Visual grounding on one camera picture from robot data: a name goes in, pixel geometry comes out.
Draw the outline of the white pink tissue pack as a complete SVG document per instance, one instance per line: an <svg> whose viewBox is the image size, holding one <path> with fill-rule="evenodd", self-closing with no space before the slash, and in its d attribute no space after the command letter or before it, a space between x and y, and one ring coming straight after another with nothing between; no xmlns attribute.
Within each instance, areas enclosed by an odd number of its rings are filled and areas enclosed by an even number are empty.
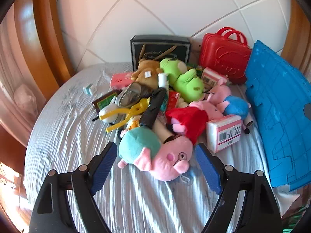
<svg viewBox="0 0 311 233"><path fill-rule="evenodd" d="M227 115L207 122L207 148L217 153L240 140L242 120L238 115Z"/></svg>

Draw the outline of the Daddy pig teal plush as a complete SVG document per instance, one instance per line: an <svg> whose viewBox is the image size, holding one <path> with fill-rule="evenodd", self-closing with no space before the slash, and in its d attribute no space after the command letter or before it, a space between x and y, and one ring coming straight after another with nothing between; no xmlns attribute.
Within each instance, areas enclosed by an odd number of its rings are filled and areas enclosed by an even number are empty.
<svg viewBox="0 0 311 233"><path fill-rule="evenodd" d="M188 138L179 136L162 143L153 130L140 126L124 131L118 167L131 164L157 180L171 181L188 171L192 152L193 144Z"/></svg>

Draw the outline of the Peppa pig red plush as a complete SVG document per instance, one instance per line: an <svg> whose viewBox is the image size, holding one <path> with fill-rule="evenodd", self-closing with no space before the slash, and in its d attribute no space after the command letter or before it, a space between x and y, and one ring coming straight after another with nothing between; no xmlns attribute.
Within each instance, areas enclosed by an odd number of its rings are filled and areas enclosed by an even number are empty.
<svg viewBox="0 0 311 233"><path fill-rule="evenodd" d="M175 133L187 137L195 144L206 129L206 123L219 120L224 115L211 102L202 100L191 102L184 108L173 108L166 112L167 122L172 125Z"/></svg>

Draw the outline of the yellow plastic tongs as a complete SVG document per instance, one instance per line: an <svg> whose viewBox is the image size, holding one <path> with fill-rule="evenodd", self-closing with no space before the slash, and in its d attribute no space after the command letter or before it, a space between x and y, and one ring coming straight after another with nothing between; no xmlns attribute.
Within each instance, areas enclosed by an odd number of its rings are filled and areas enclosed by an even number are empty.
<svg viewBox="0 0 311 233"><path fill-rule="evenodd" d="M106 128L106 132L109 133L109 132L113 131L114 129L117 129L117 128L125 125L130 120L131 117L136 116L136 115L140 115L143 112L145 112L148 105L149 105L149 100L150 100L150 97L149 98L142 98L138 103L134 104L131 108L118 108L117 110L113 110L106 115L102 115L100 117L100 119L107 118L111 114L123 114L123 115L125 115L124 120Z"/></svg>

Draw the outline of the red teal packet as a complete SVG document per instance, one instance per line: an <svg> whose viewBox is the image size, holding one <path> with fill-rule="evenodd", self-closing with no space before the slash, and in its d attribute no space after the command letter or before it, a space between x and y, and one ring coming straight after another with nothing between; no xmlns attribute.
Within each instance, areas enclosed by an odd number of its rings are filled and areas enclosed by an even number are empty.
<svg viewBox="0 0 311 233"><path fill-rule="evenodd" d="M173 108L176 108L179 98L180 94L178 92L174 90L168 90L161 104L160 111L164 113Z"/></svg>

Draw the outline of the grey striped bed sheet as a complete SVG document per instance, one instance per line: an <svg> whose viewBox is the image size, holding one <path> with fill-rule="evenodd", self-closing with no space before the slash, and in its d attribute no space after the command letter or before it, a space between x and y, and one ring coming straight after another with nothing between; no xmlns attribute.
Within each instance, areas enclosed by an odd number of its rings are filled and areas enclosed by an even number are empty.
<svg viewBox="0 0 311 233"><path fill-rule="evenodd" d="M34 205L49 170L66 173L89 163L105 145L119 142L95 117L92 102L110 89L113 74L131 69L129 63L97 64L67 81L41 111L28 142L24 186ZM90 96L83 87L94 84ZM217 203L195 158L189 170L171 182L160 182L129 165L114 165L103 189L94 197L113 232L201 232Z"/></svg>

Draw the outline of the George pig blue plush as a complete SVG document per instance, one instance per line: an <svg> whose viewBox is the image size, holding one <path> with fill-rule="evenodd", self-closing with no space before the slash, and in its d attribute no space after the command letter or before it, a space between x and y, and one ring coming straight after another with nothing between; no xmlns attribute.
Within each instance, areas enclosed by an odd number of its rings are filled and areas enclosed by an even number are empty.
<svg viewBox="0 0 311 233"><path fill-rule="evenodd" d="M245 134L250 130L244 124L244 120L249 115L250 104L244 99L234 96L227 85L217 85L208 91L207 101L215 105L224 116L238 115L242 120L242 128Z"/></svg>

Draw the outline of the brown medicine bottle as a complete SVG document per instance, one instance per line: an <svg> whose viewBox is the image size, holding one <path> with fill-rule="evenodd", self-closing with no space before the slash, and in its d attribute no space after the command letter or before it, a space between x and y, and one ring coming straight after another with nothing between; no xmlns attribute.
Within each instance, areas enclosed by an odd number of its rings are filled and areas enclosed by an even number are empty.
<svg viewBox="0 0 311 233"><path fill-rule="evenodd" d="M108 93L104 94L103 96L99 97L98 99L92 102L93 108L96 110L97 113L100 112L101 109L108 106L111 103L113 97L118 96L121 90L112 90Z"/></svg>

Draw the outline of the pink curtain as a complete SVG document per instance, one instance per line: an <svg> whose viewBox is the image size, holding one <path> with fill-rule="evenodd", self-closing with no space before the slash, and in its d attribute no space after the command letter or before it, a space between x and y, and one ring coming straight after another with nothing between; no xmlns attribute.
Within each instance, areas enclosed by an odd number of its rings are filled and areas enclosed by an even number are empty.
<svg viewBox="0 0 311 233"><path fill-rule="evenodd" d="M26 147L45 103L22 54L12 5L1 22L1 126Z"/></svg>

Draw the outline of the small white box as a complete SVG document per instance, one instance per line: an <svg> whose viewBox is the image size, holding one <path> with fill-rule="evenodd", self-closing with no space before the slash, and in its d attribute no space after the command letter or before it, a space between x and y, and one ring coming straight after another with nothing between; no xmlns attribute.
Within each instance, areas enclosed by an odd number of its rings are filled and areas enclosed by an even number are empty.
<svg viewBox="0 0 311 233"><path fill-rule="evenodd" d="M97 87L94 84L89 84L83 87L83 91L85 94L92 96L97 92Z"/></svg>

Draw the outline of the green frog plush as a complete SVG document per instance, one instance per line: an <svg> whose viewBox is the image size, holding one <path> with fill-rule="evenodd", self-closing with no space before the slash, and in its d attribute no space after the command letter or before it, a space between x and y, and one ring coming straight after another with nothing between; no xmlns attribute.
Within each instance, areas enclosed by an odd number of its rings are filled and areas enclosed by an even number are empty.
<svg viewBox="0 0 311 233"><path fill-rule="evenodd" d="M167 74L169 85L185 102L189 104L203 99L204 83L194 68L188 70L183 61L173 58L160 61L160 68Z"/></svg>

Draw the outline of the red plastic suitcase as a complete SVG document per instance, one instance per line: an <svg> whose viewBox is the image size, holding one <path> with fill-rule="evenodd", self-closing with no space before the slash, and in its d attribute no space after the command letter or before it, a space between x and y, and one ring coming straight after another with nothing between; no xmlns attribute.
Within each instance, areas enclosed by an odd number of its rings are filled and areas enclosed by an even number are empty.
<svg viewBox="0 0 311 233"><path fill-rule="evenodd" d="M246 82L246 67L251 49L245 35L232 27L204 35L199 65L227 76L233 84Z"/></svg>

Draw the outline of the brown bear plush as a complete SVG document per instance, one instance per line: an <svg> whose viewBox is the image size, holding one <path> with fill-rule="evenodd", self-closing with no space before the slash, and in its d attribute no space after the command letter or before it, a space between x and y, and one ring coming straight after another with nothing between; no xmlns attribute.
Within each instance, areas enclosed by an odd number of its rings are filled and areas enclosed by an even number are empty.
<svg viewBox="0 0 311 233"><path fill-rule="evenodd" d="M158 88L158 74L162 73L160 62L151 59L141 59L138 69L132 74L131 81L152 89Z"/></svg>

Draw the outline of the black gift box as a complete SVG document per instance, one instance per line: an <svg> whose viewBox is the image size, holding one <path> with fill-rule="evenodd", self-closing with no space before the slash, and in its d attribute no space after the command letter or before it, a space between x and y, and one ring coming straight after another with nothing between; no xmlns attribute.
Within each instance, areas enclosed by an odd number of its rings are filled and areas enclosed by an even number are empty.
<svg viewBox="0 0 311 233"><path fill-rule="evenodd" d="M135 35L130 40L132 70L141 59L161 61L164 58L189 61L191 43L187 37L174 35Z"/></svg>

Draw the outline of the wooden bed frame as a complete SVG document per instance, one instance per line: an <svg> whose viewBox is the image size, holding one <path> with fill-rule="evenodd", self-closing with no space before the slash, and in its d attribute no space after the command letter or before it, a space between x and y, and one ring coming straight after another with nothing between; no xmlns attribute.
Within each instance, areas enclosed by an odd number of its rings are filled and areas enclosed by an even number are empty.
<svg viewBox="0 0 311 233"><path fill-rule="evenodd" d="M23 57L37 85L61 86L74 74L56 0L15 0L14 19Z"/></svg>

